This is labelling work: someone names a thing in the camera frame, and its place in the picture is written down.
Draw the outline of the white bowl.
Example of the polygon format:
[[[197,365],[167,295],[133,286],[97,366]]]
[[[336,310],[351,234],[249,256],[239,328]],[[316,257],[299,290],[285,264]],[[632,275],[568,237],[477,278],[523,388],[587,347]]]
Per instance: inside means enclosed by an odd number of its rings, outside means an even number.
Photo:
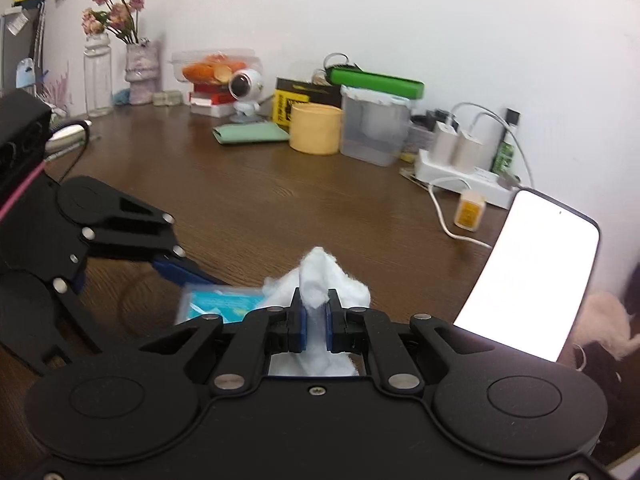
[[[61,151],[63,148],[68,148],[83,140],[85,140],[85,129],[81,125],[67,125],[52,134],[46,144],[46,150],[48,152]]]

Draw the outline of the clear snack clamshell box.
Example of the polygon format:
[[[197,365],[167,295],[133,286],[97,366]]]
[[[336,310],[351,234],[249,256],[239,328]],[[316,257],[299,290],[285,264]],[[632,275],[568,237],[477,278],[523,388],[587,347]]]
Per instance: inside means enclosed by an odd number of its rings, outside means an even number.
[[[178,81],[191,84],[228,84],[239,70],[262,70],[262,61],[252,49],[179,51],[171,55],[169,64]]]

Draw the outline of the green cylindrical case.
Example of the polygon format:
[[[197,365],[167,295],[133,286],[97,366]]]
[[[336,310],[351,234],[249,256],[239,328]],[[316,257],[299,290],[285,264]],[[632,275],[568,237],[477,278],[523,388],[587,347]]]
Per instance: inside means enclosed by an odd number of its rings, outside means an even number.
[[[355,67],[333,66],[326,69],[326,76],[331,84],[338,86],[373,90],[413,101],[424,96],[424,83],[421,81],[369,73]]]

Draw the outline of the white charger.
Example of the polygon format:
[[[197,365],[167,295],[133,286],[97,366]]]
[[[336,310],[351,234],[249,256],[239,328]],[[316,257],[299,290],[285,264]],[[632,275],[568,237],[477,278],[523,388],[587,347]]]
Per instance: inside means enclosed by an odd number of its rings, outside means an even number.
[[[483,142],[471,136],[471,133],[460,130],[458,143],[451,159],[451,165],[462,174],[472,174],[477,167],[483,151]]]
[[[435,165],[449,165],[457,143],[458,134],[454,127],[446,124],[446,122],[436,122],[434,141],[428,152],[428,158]]]

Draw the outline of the white cotton wad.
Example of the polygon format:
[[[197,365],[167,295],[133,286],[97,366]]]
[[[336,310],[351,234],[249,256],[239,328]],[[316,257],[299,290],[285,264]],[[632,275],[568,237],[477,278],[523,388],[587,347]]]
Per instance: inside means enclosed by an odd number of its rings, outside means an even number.
[[[285,352],[273,356],[269,365],[271,376],[347,377],[358,374],[347,353],[332,353],[326,348],[323,305],[329,300],[331,289],[337,292],[344,308],[370,306],[371,295],[367,285],[349,276],[336,258],[321,247],[312,248],[300,260],[299,266],[282,278],[265,280],[262,286],[264,299],[259,307],[287,307],[294,292],[300,292],[307,315],[306,349],[300,353]]]

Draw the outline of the red white boxes stack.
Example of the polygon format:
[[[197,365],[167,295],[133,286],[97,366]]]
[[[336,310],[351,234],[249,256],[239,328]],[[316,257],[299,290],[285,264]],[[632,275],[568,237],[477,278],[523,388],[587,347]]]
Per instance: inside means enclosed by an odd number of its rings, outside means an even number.
[[[224,84],[194,84],[188,101],[195,115],[225,118],[234,114],[235,99]]]

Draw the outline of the clear dental floss pick box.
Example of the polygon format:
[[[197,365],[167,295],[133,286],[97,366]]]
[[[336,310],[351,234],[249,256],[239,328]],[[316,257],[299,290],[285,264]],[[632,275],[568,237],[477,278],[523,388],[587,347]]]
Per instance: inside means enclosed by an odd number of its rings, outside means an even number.
[[[242,322],[264,299],[260,288],[189,284],[183,287],[176,323],[202,315],[218,315],[226,324]]]

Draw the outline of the green folded cloth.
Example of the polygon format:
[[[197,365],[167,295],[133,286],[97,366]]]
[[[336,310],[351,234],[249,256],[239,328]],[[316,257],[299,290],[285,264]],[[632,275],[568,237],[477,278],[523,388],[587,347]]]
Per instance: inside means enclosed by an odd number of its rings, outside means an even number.
[[[213,135],[221,145],[288,142],[290,136],[273,122],[225,124],[213,128]]]

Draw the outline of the smartphone with white screen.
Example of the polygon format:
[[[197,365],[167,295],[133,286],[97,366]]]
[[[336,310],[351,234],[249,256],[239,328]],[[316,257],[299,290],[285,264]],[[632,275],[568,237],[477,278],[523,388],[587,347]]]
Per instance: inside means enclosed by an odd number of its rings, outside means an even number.
[[[454,325],[556,361],[585,297],[599,244],[597,222],[522,188]]]

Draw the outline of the white charger right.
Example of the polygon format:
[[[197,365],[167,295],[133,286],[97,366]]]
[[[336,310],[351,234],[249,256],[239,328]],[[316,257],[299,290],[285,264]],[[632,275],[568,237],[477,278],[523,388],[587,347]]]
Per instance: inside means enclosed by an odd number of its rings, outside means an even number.
[[[471,133],[460,130],[458,143],[451,159],[451,165],[462,174],[472,174],[477,167],[483,151],[483,142],[471,136]]]

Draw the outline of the clear plastic storage container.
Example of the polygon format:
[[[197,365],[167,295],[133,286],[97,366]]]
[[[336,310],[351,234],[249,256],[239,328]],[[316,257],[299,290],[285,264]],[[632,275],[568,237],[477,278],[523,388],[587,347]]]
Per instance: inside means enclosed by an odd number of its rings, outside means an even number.
[[[347,86],[341,86],[341,95],[341,154],[380,167],[393,165],[408,136],[412,102]]]

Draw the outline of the small grey green block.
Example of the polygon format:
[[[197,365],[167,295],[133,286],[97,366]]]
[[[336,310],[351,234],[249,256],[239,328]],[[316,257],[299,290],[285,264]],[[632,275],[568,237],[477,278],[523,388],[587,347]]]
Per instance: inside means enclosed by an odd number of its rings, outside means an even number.
[[[152,94],[154,106],[179,106],[183,102],[183,94],[180,90],[163,90]]]

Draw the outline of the white astronaut figurine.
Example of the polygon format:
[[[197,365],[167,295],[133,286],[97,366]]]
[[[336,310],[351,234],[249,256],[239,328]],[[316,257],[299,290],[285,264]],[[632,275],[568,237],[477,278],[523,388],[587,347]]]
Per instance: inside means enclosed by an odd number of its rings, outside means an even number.
[[[234,99],[234,114],[230,120],[236,124],[260,122],[258,110],[262,94],[262,74],[254,68],[242,68],[232,75],[228,89]]]

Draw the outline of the white charger left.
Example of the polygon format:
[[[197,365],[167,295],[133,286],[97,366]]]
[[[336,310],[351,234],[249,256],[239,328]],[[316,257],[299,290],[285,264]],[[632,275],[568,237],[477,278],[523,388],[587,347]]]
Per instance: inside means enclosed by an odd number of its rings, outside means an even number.
[[[428,158],[435,165],[449,165],[457,143],[458,134],[454,127],[446,124],[446,122],[436,122],[434,141],[428,152]]]

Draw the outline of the clear glass bottle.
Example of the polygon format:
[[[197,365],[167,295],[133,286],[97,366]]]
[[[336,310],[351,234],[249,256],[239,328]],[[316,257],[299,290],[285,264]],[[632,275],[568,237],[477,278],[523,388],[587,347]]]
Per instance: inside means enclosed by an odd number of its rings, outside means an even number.
[[[104,32],[88,36],[84,47],[86,112],[101,117],[113,110],[112,50]]]

